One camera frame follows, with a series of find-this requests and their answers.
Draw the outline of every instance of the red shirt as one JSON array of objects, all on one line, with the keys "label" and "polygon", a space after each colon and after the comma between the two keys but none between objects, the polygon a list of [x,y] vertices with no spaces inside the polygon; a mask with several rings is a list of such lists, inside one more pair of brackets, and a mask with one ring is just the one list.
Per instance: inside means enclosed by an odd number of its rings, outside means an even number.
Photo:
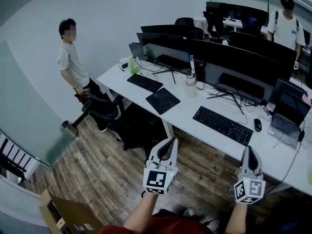
[{"label": "red shirt", "polygon": [[[196,234],[212,234],[211,230],[195,221],[171,216],[171,217],[154,217],[150,225],[144,232],[145,234],[181,234],[181,233],[196,233]],[[105,226],[100,234],[134,234],[124,227],[113,225]]]}]

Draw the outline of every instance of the black mouse pad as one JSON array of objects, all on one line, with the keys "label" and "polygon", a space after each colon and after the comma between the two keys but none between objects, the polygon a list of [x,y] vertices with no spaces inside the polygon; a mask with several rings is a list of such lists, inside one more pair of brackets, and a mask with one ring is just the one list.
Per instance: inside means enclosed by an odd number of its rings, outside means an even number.
[{"label": "black mouse pad", "polygon": [[159,89],[156,93],[146,97],[146,100],[160,115],[172,109],[181,102],[165,88]]}]

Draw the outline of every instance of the metal trash can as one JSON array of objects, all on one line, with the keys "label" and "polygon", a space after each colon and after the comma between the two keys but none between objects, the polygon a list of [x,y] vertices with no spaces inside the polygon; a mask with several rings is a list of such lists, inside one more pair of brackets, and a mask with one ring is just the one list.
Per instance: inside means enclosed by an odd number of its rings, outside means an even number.
[{"label": "metal trash can", "polygon": [[73,136],[76,137],[78,135],[78,129],[73,127],[72,124],[70,124],[67,120],[62,123],[62,127],[65,128]]}]

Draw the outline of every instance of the sneaker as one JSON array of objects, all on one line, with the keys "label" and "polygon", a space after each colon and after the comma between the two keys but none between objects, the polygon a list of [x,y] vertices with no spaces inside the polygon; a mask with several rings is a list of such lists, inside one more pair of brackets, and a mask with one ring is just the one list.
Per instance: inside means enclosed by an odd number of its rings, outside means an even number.
[{"label": "sneaker", "polygon": [[187,208],[185,210],[185,212],[183,213],[183,216],[186,216],[186,217],[191,217],[191,216],[194,216],[195,215],[195,209],[190,207],[190,208]]},{"label": "sneaker", "polygon": [[100,132],[101,132],[101,133],[104,133],[104,132],[106,132],[107,129],[108,129],[108,127],[106,127],[106,128],[103,129],[103,130],[100,130]]}]

